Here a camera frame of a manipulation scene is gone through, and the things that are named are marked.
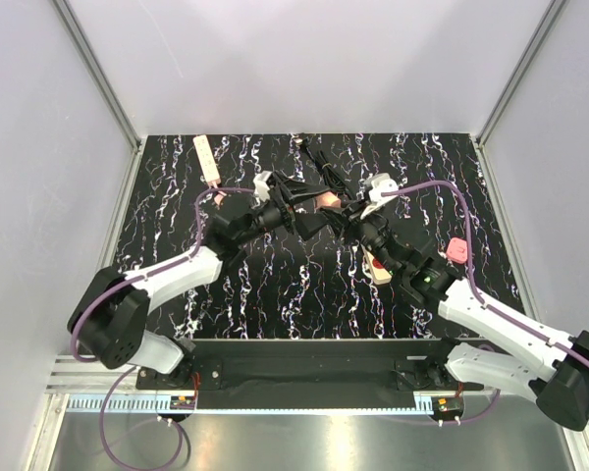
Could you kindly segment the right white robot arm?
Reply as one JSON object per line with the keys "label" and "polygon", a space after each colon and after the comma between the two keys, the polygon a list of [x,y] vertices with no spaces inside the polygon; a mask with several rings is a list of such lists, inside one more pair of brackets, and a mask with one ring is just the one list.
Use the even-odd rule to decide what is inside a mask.
{"label": "right white robot arm", "polygon": [[395,233],[382,211],[365,202],[324,209],[337,237],[367,250],[391,275],[405,302],[464,326],[500,348],[481,353],[453,340],[426,364],[438,389],[475,383],[533,403],[553,422],[580,432],[589,423],[589,332],[573,336],[541,324],[481,291],[429,246]]}

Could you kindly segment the pink cube plug adapter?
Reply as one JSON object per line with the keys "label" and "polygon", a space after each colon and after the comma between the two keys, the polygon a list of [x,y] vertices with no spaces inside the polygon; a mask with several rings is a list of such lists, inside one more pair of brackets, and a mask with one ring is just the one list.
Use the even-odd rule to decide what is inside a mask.
{"label": "pink cube plug adapter", "polygon": [[336,194],[328,191],[315,198],[315,205],[317,208],[340,208],[342,201]]}

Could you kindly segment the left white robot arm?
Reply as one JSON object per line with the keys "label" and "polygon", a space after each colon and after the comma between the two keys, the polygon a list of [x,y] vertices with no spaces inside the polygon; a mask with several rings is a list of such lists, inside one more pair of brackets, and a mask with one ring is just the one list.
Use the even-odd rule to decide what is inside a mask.
{"label": "left white robot arm", "polygon": [[244,259],[247,243],[278,228],[309,239],[326,224],[322,214],[295,208],[328,193],[327,186],[268,171],[253,184],[211,189],[220,204],[206,220],[197,220],[188,251],[143,269],[99,270],[67,325],[75,359],[98,361],[109,370],[126,364],[148,368],[170,388],[184,387],[192,375],[187,349],[148,331],[148,315],[190,289],[216,282]]}

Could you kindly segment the white pink power strip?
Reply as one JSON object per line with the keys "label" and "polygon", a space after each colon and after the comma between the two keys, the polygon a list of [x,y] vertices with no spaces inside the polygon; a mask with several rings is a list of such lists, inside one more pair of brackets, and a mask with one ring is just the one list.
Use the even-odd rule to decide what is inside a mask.
{"label": "white pink power strip", "polygon": [[221,177],[207,136],[205,134],[198,135],[192,142],[207,185],[209,187],[218,187],[221,183]]}

